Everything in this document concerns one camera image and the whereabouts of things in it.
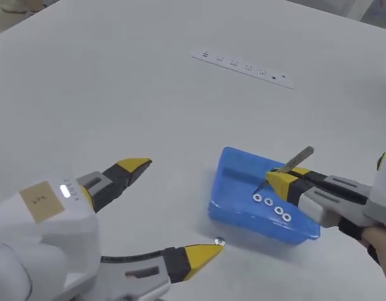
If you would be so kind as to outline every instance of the led light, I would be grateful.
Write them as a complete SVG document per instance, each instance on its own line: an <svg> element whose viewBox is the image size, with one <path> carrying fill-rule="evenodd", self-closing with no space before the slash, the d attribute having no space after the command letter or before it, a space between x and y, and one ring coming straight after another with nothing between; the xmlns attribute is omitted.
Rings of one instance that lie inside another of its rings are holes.
<svg viewBox="0 0 386 301"><path fill-rule="evenodd" d="M65 198L69 198L71 196L66 185L60 185L60 190L62 191Z"/></svg>

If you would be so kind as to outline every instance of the human hand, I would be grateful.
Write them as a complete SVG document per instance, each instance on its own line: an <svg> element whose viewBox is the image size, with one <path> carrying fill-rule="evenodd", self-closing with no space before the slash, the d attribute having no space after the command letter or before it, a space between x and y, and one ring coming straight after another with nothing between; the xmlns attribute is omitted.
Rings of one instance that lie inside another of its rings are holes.
<svg viewBox="0 0 386 301"><path fill-rule="evenodd" d="M379 227L371 227L364 229L362 235L362 244L366 247L373 245L377 251L380 266L386 278L386 229Z"/></svg>

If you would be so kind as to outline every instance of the black printed symbol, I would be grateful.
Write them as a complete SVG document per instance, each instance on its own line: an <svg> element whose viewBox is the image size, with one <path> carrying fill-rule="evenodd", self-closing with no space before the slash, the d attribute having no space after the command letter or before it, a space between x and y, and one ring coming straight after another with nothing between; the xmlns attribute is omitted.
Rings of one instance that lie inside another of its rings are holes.
<svg viewBox="0 0 386 301"><path fill-rule="evenodd" d="M34 204L38 204L39 202L42 202L42 201L44 201L44 200L46 200L46 197L45 197L45 196L37 196L36 198L34 198L34 199L32 200L32 202L33 202Z"/></svg>

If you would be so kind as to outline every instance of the robotic arm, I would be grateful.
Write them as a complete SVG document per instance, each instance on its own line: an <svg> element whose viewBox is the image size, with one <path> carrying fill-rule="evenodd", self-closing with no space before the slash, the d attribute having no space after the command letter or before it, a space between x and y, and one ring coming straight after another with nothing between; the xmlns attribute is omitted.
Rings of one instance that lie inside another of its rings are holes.
<svg viewBox="0 0 386 301"><path fill-rule="evenodd" d="M101 256L96 213L150 165L119 161L78 179L53 176L0 204L0 301L156 300L222 247Z"/></svg>
<svg viewBox="0 0 386 301"><path fill-rule="evenodd" d="M300 167L269 171L265 178L281 199L316 223L325 228L337 226L344 234L362 240L365 228L386 228L386 152L378 160L377 170L373 186ZM367 251L379 263L372 245Z"/></svg>

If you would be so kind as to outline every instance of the silver metal part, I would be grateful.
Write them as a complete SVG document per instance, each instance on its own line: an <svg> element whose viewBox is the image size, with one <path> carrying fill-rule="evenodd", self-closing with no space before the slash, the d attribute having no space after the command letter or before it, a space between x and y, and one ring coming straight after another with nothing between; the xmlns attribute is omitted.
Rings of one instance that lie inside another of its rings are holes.
<svg viewBox="0 0 386 301"><path fill-rule="evenodd" d="M262 201L261 194L256 193L255 195L253 195L253 200L256 201L256 202L261 202Z"/></svg>
<svg viewBox="0 0 386 301"><path fill-rule="evenodd" d="M270 198L265 198L264 203L267 206L272 206L274 204L274 201Z"/></svg>
<svg viewBox="0 0 386 301"><path fill-rule="evenodd" d="M276 207L274 208L274 211L275 211L275 213L278 214L278 215L282 215L282 214L283 214L283 208L282 208L282 207L276 206Z"/></svg>
<svg viewBox="0 0 386 301"><path fill-rule="evenodd" d="M299 165L304 160L306 160L309 156L311 156L313 153L314 153L314 148L311 147L311 146L307 146L300 153L298 153L292 159L290 159L288 163L286 163L280 169L278 169L277 172L285 172L285 173L287 173L287 172L291 171L297 165Z"/></svg>
<svg viewBox="0 0 386 301"><path fill-rule="evenodd" d="M226 243L226 241L222 237L218 236L218 237L215 238L215 244L216 245L224 246L225 243Z"/></svg>
<svg viewBox="0 0 386 301"><path fill-rule="evenodd" d="M288 223L292 220L292 216L289 213L284 213L282 214L282 219Z"/></svg>

